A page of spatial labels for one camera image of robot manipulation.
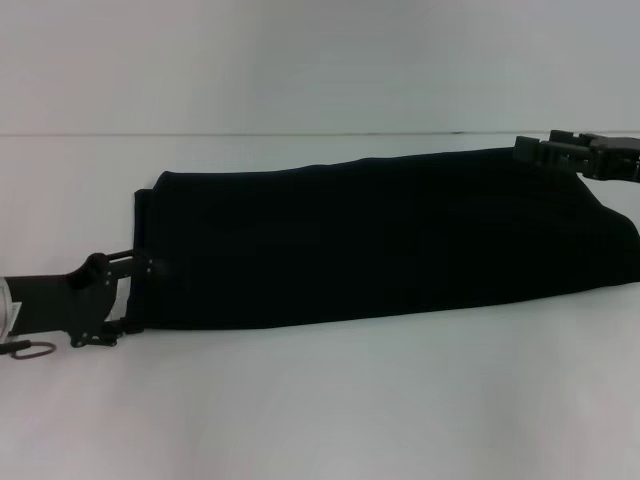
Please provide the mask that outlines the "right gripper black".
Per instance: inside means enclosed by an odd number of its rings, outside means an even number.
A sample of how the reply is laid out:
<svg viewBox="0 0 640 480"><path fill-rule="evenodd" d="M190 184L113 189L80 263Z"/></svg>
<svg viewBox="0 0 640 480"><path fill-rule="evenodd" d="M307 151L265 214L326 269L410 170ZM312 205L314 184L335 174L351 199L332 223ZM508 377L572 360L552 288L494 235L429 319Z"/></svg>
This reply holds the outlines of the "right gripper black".
<svg viewBox="0 0 640 480"><path fill-rule="evenodd" d="M546 141L518 136L514 159L558 169L582 169L598 180L639 181L639 139L552 130Z"/></svg>

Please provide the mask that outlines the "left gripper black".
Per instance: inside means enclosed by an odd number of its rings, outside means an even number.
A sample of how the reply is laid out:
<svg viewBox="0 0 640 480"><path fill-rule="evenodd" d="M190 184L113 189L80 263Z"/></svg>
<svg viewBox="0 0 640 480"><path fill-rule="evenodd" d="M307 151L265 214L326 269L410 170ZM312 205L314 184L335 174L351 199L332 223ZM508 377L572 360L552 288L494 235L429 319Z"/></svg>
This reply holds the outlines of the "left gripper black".
<svg viewBox="0 0 640 480"><path fill-rule="evenodd" d="M140 275L167 278L170 269L144 252L94 253L70 273L5 277L9 312L3 339L61 331L75 348L114 346L123 336L144 331L126 317L107 321L118 281Z"/></svg>

